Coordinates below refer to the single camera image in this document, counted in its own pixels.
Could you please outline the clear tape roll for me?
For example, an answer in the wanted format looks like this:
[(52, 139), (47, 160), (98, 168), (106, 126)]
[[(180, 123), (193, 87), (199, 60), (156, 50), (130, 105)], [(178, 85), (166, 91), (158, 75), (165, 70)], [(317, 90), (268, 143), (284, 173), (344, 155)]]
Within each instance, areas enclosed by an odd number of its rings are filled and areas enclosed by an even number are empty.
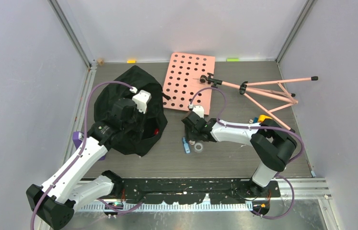
[(197, 153), (201, 153), (204, 149), (204, 145), (200, 142), (194, 144), (194, 151)]

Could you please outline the blue small clip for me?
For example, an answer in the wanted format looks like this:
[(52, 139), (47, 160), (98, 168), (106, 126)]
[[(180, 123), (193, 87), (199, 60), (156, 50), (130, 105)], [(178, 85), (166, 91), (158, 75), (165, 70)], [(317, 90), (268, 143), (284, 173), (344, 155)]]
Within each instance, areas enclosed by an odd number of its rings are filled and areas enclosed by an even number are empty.
[(189, 143), (187, 142), (185, 137), (182, 137), (182, 143), (183, 143), (183, 147), (184, 147), (184, 151), (186, 154), (190, 154), (191, 153), (191, 149), (189, 146)]

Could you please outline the black student backpack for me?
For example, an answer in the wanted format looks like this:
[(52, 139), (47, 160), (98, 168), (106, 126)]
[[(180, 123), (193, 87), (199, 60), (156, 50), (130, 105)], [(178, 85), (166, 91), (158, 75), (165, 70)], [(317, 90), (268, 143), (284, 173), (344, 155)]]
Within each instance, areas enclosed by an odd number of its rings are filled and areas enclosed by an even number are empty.
[[(129, 90), (132, 87), (145, 90), (151, 94), (147, 107), (147, 120), (143, 132), (125, 131), (125, 123), (137, 105)], [(94, 124), (88, 135), (100, 138), (100, 144), (108, 150), (115, 149), (124, 154), (145, 156), (159, 141), (167, 126), (167, 118), (163, 111), (163, 89), (161, 84), (148, 72), (134, 65), (117, 77), (105, 83), (105, 87), (94, 102)]]

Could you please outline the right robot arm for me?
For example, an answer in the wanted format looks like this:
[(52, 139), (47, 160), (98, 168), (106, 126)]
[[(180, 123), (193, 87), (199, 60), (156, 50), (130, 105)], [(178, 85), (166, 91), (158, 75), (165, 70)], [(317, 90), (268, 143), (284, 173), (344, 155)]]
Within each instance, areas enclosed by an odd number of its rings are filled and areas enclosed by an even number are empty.
[(293, 132), (281, 128), (273, 119), (241, 124), (212, 118), (206, 121), (195, 112), (182, 119), (186, 137), (195, 142), (231, 142), (253, 147), (260, 163), (247, 184), (252, 196), (268, 191), (270, 181), (284, 171), (298, 144)]

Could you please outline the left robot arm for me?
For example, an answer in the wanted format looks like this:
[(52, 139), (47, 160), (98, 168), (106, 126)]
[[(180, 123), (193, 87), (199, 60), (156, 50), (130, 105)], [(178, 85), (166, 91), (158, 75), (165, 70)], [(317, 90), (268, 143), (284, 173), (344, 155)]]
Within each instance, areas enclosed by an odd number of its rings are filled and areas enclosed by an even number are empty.
[(76, 187), (87, 171), (110, 149), (119, 152), (140, 144), (151, 97), (143, 92), (131, 99), (118, 99), (111, 107), (111, 120), (98, 121), (83, 134), (82, 143), (63, 166), (42, 185), (26, 191), (33, 217), (54, 230), (64, 228), (74, 213), (102, 197), (118, 198), (124, 189), (121, 177), (105, 171), (86, 185)]

